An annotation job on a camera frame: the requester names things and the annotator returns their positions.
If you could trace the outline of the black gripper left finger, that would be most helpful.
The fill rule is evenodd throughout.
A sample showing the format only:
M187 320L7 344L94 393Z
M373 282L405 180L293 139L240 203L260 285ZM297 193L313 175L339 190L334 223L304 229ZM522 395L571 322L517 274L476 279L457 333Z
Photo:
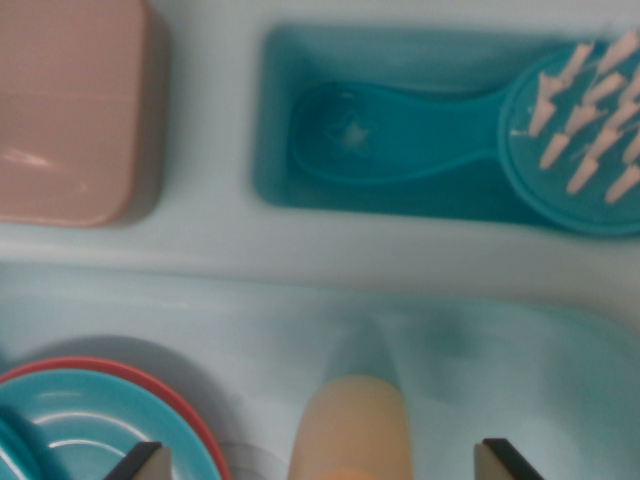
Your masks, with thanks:
M139 442L107 474L107 480L170 480L171 450L160 442Z

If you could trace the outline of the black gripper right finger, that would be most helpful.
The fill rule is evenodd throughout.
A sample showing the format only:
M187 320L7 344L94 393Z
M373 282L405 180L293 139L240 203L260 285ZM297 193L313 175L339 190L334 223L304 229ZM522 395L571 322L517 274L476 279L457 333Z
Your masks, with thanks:
M506 438L474 445L475 480L542 480L542 475Z

